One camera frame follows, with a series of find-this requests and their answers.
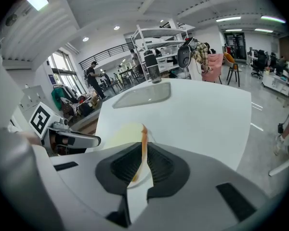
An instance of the window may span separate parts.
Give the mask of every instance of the window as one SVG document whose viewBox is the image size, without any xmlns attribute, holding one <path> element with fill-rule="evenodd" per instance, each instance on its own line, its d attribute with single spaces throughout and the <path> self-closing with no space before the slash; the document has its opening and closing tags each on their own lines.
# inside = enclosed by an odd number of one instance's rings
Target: window
<svg viewBox="0 0 289 231">
<path fill-rule="evenodd" d="M 67 54 L 56 51 L 48 57 L 48 61 L 53 70 L 53 77 L 58 84 L 66 85 L 76 91 L 78 96 L 86 93 Z"/>
</svg>

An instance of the concrete floor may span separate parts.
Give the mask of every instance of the concrete floor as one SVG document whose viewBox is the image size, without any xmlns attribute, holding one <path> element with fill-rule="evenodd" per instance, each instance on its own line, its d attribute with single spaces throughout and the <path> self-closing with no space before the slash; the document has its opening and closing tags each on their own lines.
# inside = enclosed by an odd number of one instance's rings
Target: concrete floor
<svg viewBox="0 0 289 231">
<path fill-rule="evenodd" d="M 227 66 L 222 67 L 221 80 L 224 85 L 228 83 L 226 81 L 228 68 Z M 277 126 L 285 121 L 289 114 L 289 106 L 283 108 L 285 96 L 265 88 L 262 85 L 262 78 L 258 79 L 256 76 L 251 76 L 252 69 L 249 66 L 239 64 L 239 68 L 242 69 L 240 89 L 249 91 L 251 101 L 258 105 L 251 104 L 251 123 L 263 131 L 250 126 L 249 139 L 237 172 L 258 185 L 269 197 L 273 197 L 286 189 L 289 183 L 289 168 L 272 177 L 268 175 L 268 171 L 289 158 L 282 153 L 279 156 L 275 156 L 273 153 Z M 229 85 L 239 88 L 234 74 Z"/>
</svg>

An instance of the white pillar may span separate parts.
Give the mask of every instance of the white pillar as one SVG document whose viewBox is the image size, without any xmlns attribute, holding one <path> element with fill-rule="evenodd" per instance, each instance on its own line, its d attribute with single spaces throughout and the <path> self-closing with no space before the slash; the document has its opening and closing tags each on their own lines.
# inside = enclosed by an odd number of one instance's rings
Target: white pillar
<svg viewBox="0 0 289 231">
<path fill-rule="evenodd" d="M 177 20 L 176 20 L 176 19 L 173 19 L 173 18 L 170 19 L 170 20 L 169 20 L 169 25 L 170 25 L 171 28 L 180 29 L 180 28 L 178 27 L 178 23 L 177 23 Z M 177 38 L 177 40 L 183 40 L 181 33 L 180 33 L 180 34 L 177 34 L 177 35 L 176 35 L 176 38 Z"/>
</svg>

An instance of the plaid shirt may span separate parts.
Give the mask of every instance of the plaid shirt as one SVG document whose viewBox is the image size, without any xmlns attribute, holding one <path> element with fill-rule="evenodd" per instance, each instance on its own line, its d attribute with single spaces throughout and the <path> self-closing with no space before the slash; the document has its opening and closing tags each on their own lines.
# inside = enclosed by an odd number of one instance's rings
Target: plaid shirt
<svg viewBox="0 0 289 231">
<path fill-rule="evenodd" d="M 207 72 L 209 69 L 208 47 L 201 42 L 198 42 L 195 53 L 192 55 L 197 62 L 201 64 L 201 68 Z"/>
</svg>

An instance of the pink chair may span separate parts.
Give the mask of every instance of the pink chair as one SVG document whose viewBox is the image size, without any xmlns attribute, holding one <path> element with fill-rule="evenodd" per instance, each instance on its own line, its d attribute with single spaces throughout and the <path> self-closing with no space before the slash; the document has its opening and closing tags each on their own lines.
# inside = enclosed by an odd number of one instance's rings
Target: pink chair
<svg viewBox="0 0 289 231">
<path fill-rule="evenodd" d="M 202 75 L 202 81 L 215 82 L 219 78 L 222 84 L 220 75 L 222 74 L 223 54 L 208 54 L 208 58 L 212 70 Z"/>
</svg>

